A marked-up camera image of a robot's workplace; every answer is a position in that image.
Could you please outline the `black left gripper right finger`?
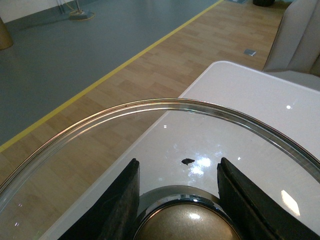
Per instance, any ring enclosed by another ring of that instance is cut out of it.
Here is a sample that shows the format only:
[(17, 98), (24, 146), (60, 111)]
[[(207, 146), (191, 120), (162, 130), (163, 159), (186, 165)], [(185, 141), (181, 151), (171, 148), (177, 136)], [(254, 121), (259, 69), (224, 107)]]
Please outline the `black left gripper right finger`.
[(227, 158), (217, 165), (217, 184), (221, 206), (247, 240), (318, 240), (308, 228)]

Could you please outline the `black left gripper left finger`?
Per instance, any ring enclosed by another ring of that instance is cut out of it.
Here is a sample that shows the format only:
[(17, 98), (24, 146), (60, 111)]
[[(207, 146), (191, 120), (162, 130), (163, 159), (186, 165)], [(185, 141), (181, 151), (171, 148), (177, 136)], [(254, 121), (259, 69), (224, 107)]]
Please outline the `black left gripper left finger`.
[(124, 240), (134, 223), (140, 200), (140, 163), (133, 158), (96, 203), (61, 240)]

